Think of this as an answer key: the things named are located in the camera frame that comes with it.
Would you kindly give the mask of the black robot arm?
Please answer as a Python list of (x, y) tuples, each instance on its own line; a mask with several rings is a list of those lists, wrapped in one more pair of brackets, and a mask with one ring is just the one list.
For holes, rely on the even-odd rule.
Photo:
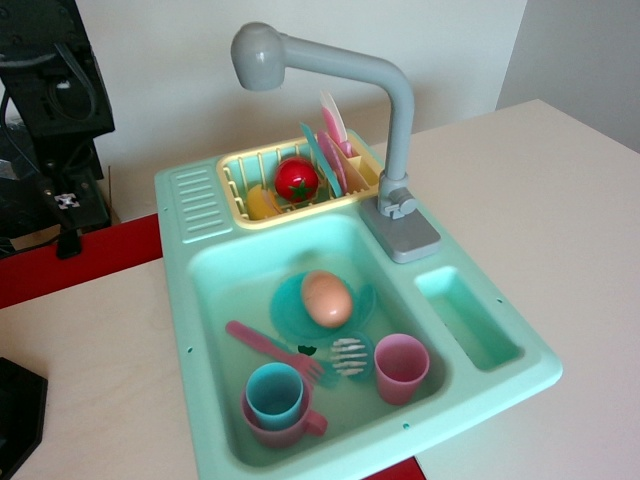
[(115, 129), (77, 4), (1, 4), (1, 251), (56, 226), (57, 255), (81, 250), (82, 231), (111, 223), (98, 187), (95, 138)]

